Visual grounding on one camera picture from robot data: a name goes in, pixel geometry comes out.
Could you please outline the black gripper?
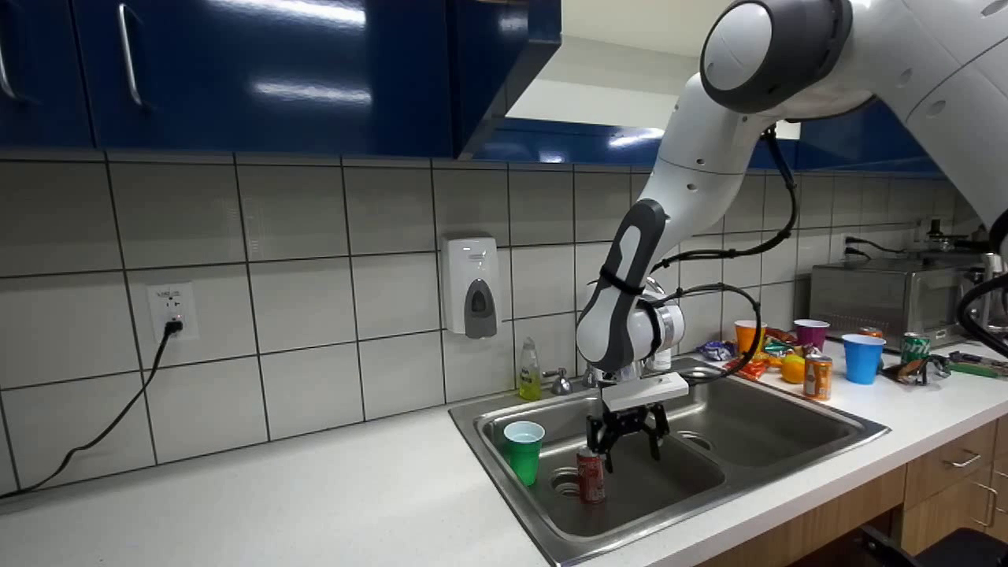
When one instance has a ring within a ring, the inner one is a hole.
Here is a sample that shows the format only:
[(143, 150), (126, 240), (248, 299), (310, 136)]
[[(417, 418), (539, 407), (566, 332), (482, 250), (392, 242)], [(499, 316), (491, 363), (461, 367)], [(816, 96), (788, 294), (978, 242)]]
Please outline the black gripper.
[(613, 470), (610, 446), (629, 431), (645, 431), (648, 454), (660, 456), (660, 444), (670, 434), (669, 412), (660, 407), (602, 410), (589, 416), (586, 446), (602, 456), (604, 470)]

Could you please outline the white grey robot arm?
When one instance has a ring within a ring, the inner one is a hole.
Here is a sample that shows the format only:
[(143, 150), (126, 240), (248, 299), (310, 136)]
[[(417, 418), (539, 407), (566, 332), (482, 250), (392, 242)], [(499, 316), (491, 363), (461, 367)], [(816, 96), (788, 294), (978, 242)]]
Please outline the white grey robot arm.
[(581, 355), (604, 376), (586, 446), (669, 434), (666, 397), (632, 365), (682, 318), (651, 283), (682, 240), (737, 197), (779, 122), (885, 105), (1008, 253), (1008, 0), (735, 0), (708, 27), (632, 209), (575, 318)]

